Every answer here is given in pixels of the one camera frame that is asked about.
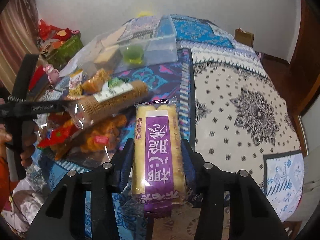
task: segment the green jelly cup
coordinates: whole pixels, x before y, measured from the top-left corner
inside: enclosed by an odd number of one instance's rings
[[[142,65],[143,64],[143,48],[140,45],[129,45],[121,50],[123,61],[126,64]]]

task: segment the bed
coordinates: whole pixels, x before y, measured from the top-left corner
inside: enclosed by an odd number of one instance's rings
[[[279,97],[252,48],[240,44],[208,20],[171,15],[177,30],[178,61],[117,73],[141,79],[158,94],[154,99],[177,97],[182,138],[220,169],[247,170],[285,221],[297,208],[302,194],[303,157],[300,143]],[[63,90],[64,78],[57,85]],[[57,99],[58,91],[43,99]],[[122,130],[120,149],[134,137],[135,118]],[[30,175],[45,180],[52,190],[68,170],[87,168],[68,161],[54,161],[53,154],[36,150]],[[143,218],[121,214],[130,198],[130,183],[123,194],[114,194],[114,206],[122,239],[145,239]],[[189,202],[201,206],[201,195],[189,192]],[[86,233],[90,232],[90,193],[87,194]],[[180,214],[154,222],[153,239],[193,239],[199,208],[185,207]],[[225,207],[224,238],[228,238],[229,208]]]

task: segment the finger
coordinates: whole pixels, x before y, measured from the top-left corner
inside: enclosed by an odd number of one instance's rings
[[[7,133],[5,130],[0,130],[0,144],[10,142],[11,140],[11,134]]]
[[[32,164],[32,159],[28,158],[26,160],[21,161],[21,165],[25,168],[29,167]]]
[[[33,155],[33,153],[35,152],[35,149],[36,148],[33,145],[27,147],[26,150],[20,154],[20,158],[22,160],[28,159],[29,157],[31,157],[31,155]]]
[[[35,127],[34,127],[34,129],[33,129],[35,132],[36,131],[39,131],[39,126],[35,123]]]
[[[24,146],[28,147],[30,145],[33,145],[36,142],[36,140],[37,140],[37,135],[33,133],[24,138],[23,144]]]

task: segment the curtain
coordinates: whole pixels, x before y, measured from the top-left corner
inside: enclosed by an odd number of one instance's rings
[[[26,53],[36,47],[38,13],[35,0],[9,0],[0,14],[0,80],[9,92]],[[38,65],[45,65],[40,56]]]

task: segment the green box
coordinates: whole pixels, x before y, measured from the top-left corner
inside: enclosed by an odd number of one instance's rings
[[[68,61],[83,48],[80,35],[76,34],[62,44],[58,49],[53,50],[47,57],[48,63],[54,68],[61,70],[66,66]]]

